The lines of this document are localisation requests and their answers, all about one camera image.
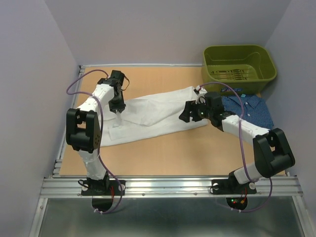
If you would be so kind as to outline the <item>white long sleeve shirt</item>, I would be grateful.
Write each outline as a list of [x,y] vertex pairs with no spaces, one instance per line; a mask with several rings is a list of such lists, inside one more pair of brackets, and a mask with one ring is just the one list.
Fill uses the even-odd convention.
[[126,107],[120,118],[106,105],[103,108],[101,146],[130,143],[208,125],[205,119],[189,123],[179,119],[185,102],[196,99],[192,86],[146,95],[125,101]]

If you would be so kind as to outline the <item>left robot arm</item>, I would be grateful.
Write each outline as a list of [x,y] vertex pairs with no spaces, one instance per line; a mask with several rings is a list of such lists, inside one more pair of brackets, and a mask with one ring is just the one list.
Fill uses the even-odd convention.
[[110,182],[104,179],[107,170],[100,159],[100,145],[103,132],[103,109],[115,115],[125,109],[123,82],[125,77],[110,77],[98,81],[92,93],[78,91],[88,98],[77,108],[66,113],[66,142],[81,156],[87,171],[87,179],[93,180],[93,189],[100,195],[106,194]]

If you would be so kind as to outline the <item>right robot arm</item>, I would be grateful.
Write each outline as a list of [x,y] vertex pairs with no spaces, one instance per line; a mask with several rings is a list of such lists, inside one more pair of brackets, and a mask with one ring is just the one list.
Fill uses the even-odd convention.
[[[224,107],[210,102],[187,101],[179,119],[184,122],[208,119],[219,130],[235,135],[239,138],[243,167],[230,174],[227,187],[233,193],[238,193],[248,182],[272,176],[293,167],[295,158],[285,136],[285,133],[275,128],[269,130],[251,124]],[[253,147],[254,162],[246,164],[243,142]]]

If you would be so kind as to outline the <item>blue checked folded shirt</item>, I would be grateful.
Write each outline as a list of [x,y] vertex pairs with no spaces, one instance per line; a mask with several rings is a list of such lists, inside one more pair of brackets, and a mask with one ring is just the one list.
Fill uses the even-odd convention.
[[272,117],[266,102],[257,95],[241,95],[241,102],[236,96],[222,96],[222,103],[226,111],[241,115],[244,108],[243,119],[256,126],[272,129],[274,126]]

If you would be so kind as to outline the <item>green plastic tub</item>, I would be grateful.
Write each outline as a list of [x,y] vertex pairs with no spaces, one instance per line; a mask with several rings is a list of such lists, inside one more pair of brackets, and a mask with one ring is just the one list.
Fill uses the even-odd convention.
[[201,69],[207,91],[233,95],[257,94],[277,76],[274,62],[266,49],[259,45],[216,45],[203,52]]

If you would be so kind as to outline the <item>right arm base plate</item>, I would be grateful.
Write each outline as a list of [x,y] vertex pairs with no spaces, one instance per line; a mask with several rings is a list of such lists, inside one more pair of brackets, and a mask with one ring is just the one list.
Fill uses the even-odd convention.
[[239,184],[229,179],[214,179],[211,181],[210,193],[213,195],[256,194],[256,188],[251,189],[250,183]]

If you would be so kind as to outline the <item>aluminium side rail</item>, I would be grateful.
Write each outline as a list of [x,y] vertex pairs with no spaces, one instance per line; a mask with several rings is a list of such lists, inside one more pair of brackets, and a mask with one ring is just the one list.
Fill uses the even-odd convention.
[[75,119],[73,118],[73,114],[75,114],[75,105],[77,101],[77,91],[80,88],[80,78],[85,72],[85,66],[79,65],[79,72],[77,78],[67,87],[66,94],[71,96],[71,106],[66,111],[66,123],[65,123],[65,132],[62,138],[62,142],[57,154],[57,158],[54,163],[53,172],[51,174],[52,178],[60,177],[60,169],[62,166],[62,162],[64,156],[73,156],[76,153],[76,150],[73,149],[71,145],[68,144],[69,131],[73,131],[73,127],[75,126]]

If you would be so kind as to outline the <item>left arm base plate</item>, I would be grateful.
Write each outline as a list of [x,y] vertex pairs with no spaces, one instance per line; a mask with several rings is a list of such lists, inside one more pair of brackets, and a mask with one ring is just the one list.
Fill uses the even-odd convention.
[[79,179],[82,196],[119,196],[125,194],[125,180],[120,180],[120,185],[116,180],[83,180]]

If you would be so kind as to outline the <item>aluminium front rail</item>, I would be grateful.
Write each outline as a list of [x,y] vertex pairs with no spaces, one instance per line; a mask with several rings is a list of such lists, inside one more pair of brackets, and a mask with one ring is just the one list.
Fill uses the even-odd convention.
[[[210,192],[213,177],[125,178],[124,198],[219,198]],[[297,177],[272,178],[273,197],[302,196]],[[81,198],[75,178],[44,179],[40,198]]]

